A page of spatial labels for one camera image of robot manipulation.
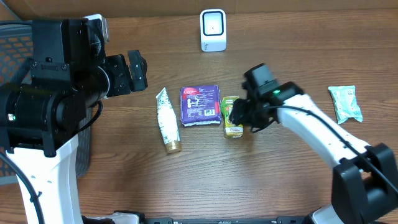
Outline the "purple snack packet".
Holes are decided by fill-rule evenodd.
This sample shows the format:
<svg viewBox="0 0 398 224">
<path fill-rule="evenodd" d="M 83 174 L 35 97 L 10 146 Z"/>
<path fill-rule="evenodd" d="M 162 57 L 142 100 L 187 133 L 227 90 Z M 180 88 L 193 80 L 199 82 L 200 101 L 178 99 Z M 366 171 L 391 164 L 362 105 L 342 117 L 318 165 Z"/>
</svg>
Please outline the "purple snack packet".
<svg viewBox="0 0 398 224">
<path fill-rule="evenodd" d="M 180 90 L 180 120 L 184 127 L 221 124 L 218 85 L 185 86 Z"/>
</svg>

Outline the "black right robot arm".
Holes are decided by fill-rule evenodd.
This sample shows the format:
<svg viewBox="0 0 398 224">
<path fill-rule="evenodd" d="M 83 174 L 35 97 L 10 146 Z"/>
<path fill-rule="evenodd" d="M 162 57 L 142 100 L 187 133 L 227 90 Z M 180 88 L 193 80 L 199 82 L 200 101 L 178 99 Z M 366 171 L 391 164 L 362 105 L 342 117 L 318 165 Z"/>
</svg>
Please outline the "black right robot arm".
<svg viewBox="0 0 398 224">
<path fill-rule="evenodd" d="M 321 111 L 294 82 L 279 84 L 261 63 L 246 73 L 229 116 L 252 133 L 274 121 L 303 139 L 332 171 L 331 204 L 309 213 L 299 223 L 372 223 L 397 209 L 397 163 L 383 143 L 358 139 Z"/>
</svg>

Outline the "teal snack packet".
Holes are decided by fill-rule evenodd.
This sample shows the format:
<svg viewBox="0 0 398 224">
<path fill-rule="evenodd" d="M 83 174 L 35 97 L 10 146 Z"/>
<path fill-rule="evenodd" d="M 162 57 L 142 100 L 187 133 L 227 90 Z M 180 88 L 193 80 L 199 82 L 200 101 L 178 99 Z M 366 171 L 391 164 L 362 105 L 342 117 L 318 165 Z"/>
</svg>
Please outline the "teal snack packet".
<svg viewBox="0 0 398 224">
<path fill-rule="evenodd" d="M 357 102 L 354 85 L 329 86 L 328 90 L 333 100 L 338 124 L 342 124 L 350 118 L 360 123 L 363 122 L 363 115 Z"/>
</svg>

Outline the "green tea carton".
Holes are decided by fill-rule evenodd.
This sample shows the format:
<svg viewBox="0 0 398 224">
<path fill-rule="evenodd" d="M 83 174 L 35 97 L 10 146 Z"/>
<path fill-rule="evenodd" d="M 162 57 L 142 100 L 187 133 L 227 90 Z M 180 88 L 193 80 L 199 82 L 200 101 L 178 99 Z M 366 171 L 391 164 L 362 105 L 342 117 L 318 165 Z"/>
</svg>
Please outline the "green tea carton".
<svg viewBox="0 0 398 224">
<path fill-rule="evenodd" d="M 233 110 L 234 101 L 237 100 L 238 96 L 226 96 L 221 102 L 221 113 L 224 119 L 224 136 L 225 138 L 240 138 L 243 135 L 243 125 L 235 125 L 229 119 Z"/>
</svg>

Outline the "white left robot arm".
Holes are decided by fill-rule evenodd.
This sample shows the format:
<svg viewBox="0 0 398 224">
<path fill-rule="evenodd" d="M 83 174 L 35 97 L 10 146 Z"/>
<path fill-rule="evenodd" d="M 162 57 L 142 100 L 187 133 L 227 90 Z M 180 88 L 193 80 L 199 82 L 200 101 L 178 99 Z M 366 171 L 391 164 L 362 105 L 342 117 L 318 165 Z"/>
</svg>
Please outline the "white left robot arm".
<svg viewBox="0 0 398 224">
<path fill-rule="evenodd" d="M 145 90 L 147 63 L 139 51 L 105 53 L 106 19 L 29 22 L 34 53 L 1 87 L 1 159 L 17 175 L 29 223 L 144 222 L 136 212 L 81 214 L 76 184 L 78 135 L 93 124 L 89 108 Z"/>
</svg>

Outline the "white cream tube gold cap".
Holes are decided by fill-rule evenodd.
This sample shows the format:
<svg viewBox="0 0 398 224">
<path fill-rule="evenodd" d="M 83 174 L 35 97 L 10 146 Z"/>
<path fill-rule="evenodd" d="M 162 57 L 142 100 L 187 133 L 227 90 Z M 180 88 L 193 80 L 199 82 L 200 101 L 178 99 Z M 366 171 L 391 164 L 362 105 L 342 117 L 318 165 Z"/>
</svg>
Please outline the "white cream tube gold cap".
<svg viewBox="0 0 398 224">
<path fill-rule="evenodd" d="M 157 120 L 168 154 L 182 150 L 177 117 L 170 102 L 166 88 L 163 88 L 155 97 L 157 101 Z"/>
</svg>

